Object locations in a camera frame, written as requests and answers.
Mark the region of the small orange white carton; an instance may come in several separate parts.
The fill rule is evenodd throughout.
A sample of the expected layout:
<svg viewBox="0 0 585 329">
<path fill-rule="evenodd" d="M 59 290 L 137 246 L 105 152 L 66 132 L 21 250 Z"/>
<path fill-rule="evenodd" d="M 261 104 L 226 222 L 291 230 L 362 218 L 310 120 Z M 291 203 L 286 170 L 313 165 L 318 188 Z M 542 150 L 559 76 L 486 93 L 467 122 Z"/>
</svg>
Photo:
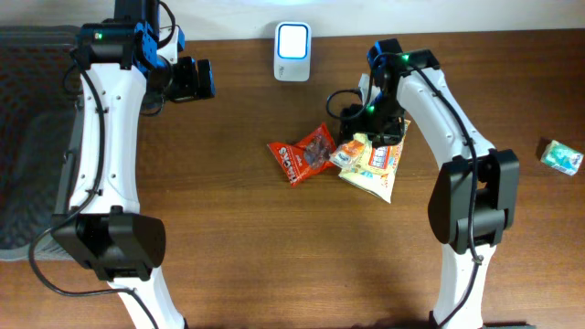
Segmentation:
<svg viewBox="0 0 585 329">
<path fill-rule="evenodd" d="M 355 166 L 365 148 L 365 144 L 357 140 L 343 143 L 330 154 L 329 161 L 341 169 L 351 169 Z"/>
</svg>

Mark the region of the pale yellow snack bag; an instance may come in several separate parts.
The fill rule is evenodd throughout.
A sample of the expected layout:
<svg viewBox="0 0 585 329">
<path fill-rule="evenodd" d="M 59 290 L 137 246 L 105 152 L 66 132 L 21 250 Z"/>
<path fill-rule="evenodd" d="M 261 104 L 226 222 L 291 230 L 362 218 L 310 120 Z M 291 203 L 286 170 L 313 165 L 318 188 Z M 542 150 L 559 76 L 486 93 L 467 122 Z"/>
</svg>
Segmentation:
<svg viewBox="0 0 585 329">
<path fill-rule="evenodd" d="M 405 139 L 396 145 L 374 148 L 364 133 L 355 133 L 353 140 L 362 143 L 364 149 L 354 165 L 342 169 L 338 177 L 390 204 Z"/>
</svg>

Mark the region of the orange snack bag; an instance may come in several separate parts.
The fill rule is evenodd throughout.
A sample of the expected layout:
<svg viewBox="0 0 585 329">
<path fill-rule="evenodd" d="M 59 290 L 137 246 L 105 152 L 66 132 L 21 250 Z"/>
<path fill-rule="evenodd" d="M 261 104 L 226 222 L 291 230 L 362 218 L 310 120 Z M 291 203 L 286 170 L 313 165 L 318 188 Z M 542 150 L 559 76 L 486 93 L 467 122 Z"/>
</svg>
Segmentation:
<svg viewBox="0 0 585 329">
<path fill-rule="evenodd" d="M 335 141 L 324 122 L 297 144 L 274 142 L 267 146 L 291 186 L 334 166 L 330 155 L 336 149 Z"/>
</svg>

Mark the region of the teal tissue pack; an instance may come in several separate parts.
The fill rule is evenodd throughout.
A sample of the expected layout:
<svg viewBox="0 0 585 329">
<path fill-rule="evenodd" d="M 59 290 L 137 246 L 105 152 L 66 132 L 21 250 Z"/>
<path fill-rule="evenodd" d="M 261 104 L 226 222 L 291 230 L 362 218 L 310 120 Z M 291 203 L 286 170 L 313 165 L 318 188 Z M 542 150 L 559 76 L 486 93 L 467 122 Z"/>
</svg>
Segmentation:
<svg viewBox="0 0 585 329">
<path fill-rule="evenodd" d="M 575 175 L 584 159 L 584 155 L 563 143 L 552 140 L 541 155 L 540 162 L 565 175 Z"/>
</svg>

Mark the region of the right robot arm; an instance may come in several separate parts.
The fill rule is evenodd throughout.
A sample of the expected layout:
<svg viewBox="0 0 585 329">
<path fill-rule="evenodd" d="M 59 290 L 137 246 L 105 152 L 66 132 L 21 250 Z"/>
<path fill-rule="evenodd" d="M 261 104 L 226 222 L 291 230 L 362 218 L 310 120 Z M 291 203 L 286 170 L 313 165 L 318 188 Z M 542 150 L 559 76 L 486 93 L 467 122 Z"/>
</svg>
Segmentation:
<svg viewBox="0 0 585 329">
<path fill-rule="evenodd" d="M 341 110 L 339 138 L 363 133 L 375 147 L 399 144 L 411 117 L 429 145 L 439 175 L 428 218 L 441 243 L 441 288 L 430 312 L 432 328 L 482 328 L 487 271 L 514 221 L 520 165 L 473 126 L 450 92 L 428 49 L 403 51 L 395 38 L 367 53 L 361 102 Z"/>
</svg>

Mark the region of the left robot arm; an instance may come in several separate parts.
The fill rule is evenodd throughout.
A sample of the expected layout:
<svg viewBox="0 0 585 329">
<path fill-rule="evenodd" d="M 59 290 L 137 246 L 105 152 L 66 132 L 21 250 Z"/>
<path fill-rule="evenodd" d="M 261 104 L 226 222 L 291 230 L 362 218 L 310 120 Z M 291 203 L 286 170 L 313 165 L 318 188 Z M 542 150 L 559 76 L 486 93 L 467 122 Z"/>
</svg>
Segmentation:
<svg viewBox="0 0 585 329">
<path fill-rule="evenodd" d="M 162 1 L 119 1 L 113 16 L 82 26 L 80 154 L 67 211 L 49 233 L 82 268 L 108 283 L 138 328 L 184 328 L 165 283 L 165 226 L 140 210 L 138 124 L 167 102 L 211 99 L 211 64 L 184 55 L 177 23 L 162 27 Z"/>
</svg>

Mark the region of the white barcode scanner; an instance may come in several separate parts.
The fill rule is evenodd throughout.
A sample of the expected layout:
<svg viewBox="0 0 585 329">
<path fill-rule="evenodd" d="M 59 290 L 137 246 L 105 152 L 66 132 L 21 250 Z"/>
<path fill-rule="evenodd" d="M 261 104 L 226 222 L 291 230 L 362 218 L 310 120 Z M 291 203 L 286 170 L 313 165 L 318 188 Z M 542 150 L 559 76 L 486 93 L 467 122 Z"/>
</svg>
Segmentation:
<svg viewBox="0 0 585 329">
<path fill-rule="evenodd" d="M 306 82 L 310 78 L 312 29 L 304 22 L 284 21 L 275 27 L 273 75 L 278 81 Z"/>
</svg>

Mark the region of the dark grey plastic basket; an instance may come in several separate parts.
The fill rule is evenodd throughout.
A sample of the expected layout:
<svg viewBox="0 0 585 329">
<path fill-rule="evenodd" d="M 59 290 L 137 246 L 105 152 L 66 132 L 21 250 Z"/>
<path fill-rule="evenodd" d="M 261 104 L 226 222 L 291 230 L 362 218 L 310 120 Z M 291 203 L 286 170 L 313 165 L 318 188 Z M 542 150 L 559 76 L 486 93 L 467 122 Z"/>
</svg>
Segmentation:
<svg viewBox="0 0 585 329">
<path fill-rule="evenodd" d="M 63 89 L 73 26 L 1 29 L 1 260 L 27 259 L 30 242 L 67 214 L 82 112 Z"/>
</svg>

